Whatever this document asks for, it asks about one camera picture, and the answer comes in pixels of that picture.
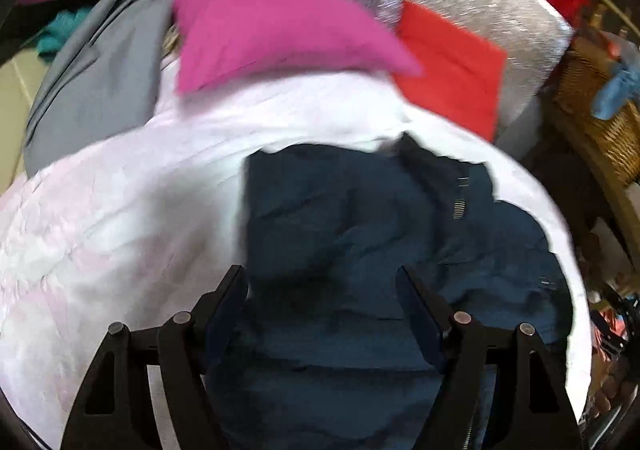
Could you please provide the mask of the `navy blue puffer jacket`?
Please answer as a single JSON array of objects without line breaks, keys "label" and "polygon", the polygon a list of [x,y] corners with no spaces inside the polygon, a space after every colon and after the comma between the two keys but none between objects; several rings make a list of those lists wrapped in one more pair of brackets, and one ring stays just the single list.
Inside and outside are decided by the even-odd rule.
[{"label": "navy blue puffer jacket", "polygon": [[321,144],[246,162],[250,295],[207,387],[235,449],[408,449],[436,398],[399,268],[497,328],[530,322],[566,361],[573,304],[541,225],[487,168],[410,136],[384,153]]}]

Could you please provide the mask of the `white pink bed sheet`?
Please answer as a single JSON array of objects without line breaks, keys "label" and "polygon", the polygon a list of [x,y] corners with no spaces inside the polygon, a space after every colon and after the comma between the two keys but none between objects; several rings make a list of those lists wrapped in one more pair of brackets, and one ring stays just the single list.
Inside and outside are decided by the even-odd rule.
[{"label": "white pink bed sheet", "polygon": [[401,134],[484,164],[496,198],[531,214],[575,306],[566,390],[586,404],[591,340],[570,234],[542,185],[489,142],[417,108],[385,77],[257,75],[180,97],[163,68],[154,118],[22,178],[1,199],[1,387],[51,448],[107,327],[158,326],[241,258],[244,158],[291,144],[374,151]]}]

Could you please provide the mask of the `wicker basket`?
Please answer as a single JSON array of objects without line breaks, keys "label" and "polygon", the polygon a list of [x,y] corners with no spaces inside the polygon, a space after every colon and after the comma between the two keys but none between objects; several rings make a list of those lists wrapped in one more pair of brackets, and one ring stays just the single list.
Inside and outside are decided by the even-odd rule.
[{"label": "wicker basket", "polygon": [[623,62],[617,46],[574,38],[561,62],[554,101],[622,184],[639,178],[639,74]]}]

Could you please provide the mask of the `red pillow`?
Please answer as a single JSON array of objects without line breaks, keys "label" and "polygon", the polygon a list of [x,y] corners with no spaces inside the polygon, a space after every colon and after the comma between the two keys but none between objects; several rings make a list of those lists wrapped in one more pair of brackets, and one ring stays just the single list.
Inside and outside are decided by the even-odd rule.
[{"label": "red pillow", "polygon": [[506,52],[410,0],[402,3],[396,34],[422,66],[419,76],[394,76],[405,98],[494,140]]}]

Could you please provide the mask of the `light blue cloth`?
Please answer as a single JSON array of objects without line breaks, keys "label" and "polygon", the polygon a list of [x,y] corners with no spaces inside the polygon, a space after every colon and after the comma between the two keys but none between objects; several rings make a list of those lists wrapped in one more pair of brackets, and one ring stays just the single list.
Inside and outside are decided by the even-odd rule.
[{"label": "light blue cloth", "polygon": [[611,74],[591,103],[591,115],[600,121],[610,120],[628,100],[639,98],[638,64],[616,63]]}]

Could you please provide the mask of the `grey garment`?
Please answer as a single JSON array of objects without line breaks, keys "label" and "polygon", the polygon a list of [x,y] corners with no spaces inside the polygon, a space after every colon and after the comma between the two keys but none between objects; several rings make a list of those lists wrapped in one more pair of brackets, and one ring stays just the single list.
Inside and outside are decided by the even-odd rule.
[{"label": "grey garment", "polygon": [[55,56],[25,128],[24,169],[152,118],[174,0],[99,0]]}]

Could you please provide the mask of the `teal cloth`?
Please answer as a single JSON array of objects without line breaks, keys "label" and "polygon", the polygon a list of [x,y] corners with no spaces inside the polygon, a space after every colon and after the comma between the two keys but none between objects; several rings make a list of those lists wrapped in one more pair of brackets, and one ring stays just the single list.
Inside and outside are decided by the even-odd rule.
[{"label": "teal cloth", "polygon": [[46,63],[51,63],[90,12],[91,7],[60,11],[32,38],[38,57]]}]

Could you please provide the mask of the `magenta pillow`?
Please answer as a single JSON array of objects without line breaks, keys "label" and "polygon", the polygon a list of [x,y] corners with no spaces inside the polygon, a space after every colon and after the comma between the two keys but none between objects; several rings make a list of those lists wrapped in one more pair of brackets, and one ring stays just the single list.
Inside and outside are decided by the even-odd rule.
[{"label": "magenta pillow", "polygon": [[392,31],[353,0],[175,0],[174,11],[182,94],[280,69],[422,71]]}]

